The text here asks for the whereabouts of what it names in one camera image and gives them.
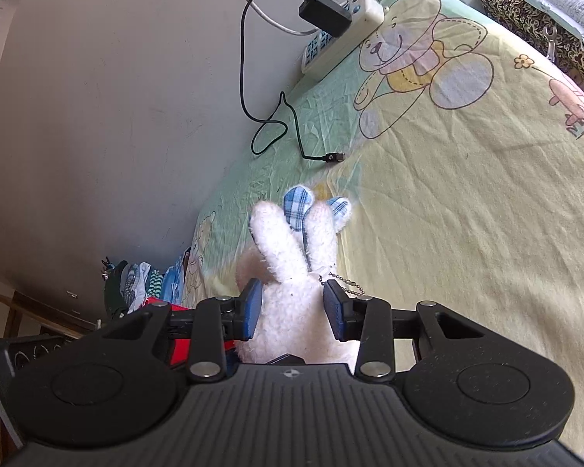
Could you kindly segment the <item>white rabbit plush toy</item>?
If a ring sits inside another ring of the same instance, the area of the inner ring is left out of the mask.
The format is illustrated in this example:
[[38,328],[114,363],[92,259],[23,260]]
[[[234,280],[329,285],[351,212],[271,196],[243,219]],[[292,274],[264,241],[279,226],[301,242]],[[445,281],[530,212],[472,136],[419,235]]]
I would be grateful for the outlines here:
[[352,215],[346,197],[318,201],[302,184],[288,192],[306,196],[292,210],[261,200],[249,220],[253,238],[236,263],[242,289],[252,278],[264,284],[252,339],[236,350],[246,364],[267,364],[283,355],[308,364],[344,363],[354,368],[360,343],[334,337],[324,307],[323,282],[338,274],[338,233]]

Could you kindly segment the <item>red fabric storage box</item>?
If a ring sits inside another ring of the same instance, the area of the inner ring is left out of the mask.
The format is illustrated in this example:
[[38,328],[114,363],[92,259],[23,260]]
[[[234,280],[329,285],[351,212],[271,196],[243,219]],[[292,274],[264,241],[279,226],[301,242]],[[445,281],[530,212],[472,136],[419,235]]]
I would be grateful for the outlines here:
[[[163,300],[154,297],[149,297],[143,304],[143,306],[149,305],[157,307],[162,305],[169,306],[169,308],[172,310],[173,317],[176,317],[177,315],[184,317],[185,315],[191,315],[194,312],[194,309],[173,305],[169,302],[163,302]],[[225,341],[223,346],[228,367],[233,367],[236,363],[239,362],[239,358],[236,353],[236,342]],[[190,354],[191,349],[191,339],[186,337],[184,333],[180,333],[179,336],[175,334],[166,335],[161,341],[160,349],[162,350],[166,363],[169,366],[175,368],[188,361],[188,355]]]

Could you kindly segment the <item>pile of patterned clothes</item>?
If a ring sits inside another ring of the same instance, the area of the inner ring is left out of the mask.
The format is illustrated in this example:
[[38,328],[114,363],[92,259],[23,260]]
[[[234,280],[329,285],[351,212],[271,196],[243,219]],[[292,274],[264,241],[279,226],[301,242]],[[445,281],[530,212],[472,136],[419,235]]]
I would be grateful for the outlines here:
[[183,298],[185,271],[191,250],[185,250],[172,266],[159,270],[151,263],[129,263],[123,259],[113,263],[108,257],[102,262],[104,308],[109,320],[116,320],[148,305],[168,302],[180,309],[186,307]]

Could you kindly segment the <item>cartoon bear bed sheet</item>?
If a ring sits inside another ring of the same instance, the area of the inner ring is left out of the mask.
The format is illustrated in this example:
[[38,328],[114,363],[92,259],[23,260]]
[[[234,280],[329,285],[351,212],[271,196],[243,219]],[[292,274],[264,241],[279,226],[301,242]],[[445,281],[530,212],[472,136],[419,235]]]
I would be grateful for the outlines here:
[[299,82],[201,210],[182,302],[235,293],[256,201],[345,196],[338,271],[407,307],[433,299],[552,360],[584,458],[584,93],[459,0],[382,0],[385,20]]

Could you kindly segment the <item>black device with dials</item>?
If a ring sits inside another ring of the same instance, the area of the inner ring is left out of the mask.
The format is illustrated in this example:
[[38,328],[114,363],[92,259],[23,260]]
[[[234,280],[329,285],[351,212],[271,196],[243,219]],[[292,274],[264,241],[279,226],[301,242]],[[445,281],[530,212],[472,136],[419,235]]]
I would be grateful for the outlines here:
[[7,409],[7,393],[16,372],[35,360],[58,351],[72,342],[61,334],[40,335],[0,339],[0,452],[1,460],[9,460],[23,448],[24,442]]

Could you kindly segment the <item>white power strip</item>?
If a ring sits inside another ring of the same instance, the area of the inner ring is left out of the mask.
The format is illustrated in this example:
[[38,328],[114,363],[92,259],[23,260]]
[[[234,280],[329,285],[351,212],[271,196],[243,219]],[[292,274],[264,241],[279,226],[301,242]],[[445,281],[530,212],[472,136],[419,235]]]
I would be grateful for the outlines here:
[[347,0],[344,10],[351,24],[341,36],[320,31],[306,45],[301,58],[301,74],[320,81],[338,66],[384,21],[385,10],[378,0]]

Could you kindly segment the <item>black power adapter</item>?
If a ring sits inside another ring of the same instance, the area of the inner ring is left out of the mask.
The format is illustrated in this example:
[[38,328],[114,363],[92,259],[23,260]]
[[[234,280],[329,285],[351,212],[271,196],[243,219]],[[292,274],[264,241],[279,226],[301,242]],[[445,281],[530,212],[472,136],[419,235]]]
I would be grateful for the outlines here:
[[298,16],[333,37],[341,37],[352,23],[350,12],[334,0],[301,0]]

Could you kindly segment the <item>metal clip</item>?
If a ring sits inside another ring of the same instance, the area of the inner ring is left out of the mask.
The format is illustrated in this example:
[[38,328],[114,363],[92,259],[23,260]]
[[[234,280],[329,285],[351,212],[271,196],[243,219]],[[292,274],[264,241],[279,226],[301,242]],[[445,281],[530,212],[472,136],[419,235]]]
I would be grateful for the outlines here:
[[556,62],[556,51],[557,51],[557,38],[558,31],[555,25],[546,25],[543,28],[543,35],[547,39],[547,60],[555,63]]

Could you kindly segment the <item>floral brown table cloth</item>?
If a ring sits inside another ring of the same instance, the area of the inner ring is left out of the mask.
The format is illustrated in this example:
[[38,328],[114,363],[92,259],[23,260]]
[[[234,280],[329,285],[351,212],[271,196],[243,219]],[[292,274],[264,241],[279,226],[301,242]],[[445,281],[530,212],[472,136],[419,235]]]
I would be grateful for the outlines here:
[[584,44],[547,14],[525,0],[480,0],[488,17],[493,18],[541,54],[547,53],[544,28],[556,26],[555,63],[584,91]]

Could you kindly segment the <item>wooden chair frame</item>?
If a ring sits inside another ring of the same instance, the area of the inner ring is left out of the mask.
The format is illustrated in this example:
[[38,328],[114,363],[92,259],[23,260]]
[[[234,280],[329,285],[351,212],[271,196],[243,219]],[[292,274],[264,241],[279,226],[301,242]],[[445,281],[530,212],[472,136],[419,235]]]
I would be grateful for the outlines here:
[[12,296],[0,293],[0,303],[71,339],[81,339],[83,335],[94,332],[97,328],[96,323],[56,309],[19,291],[14,291]]

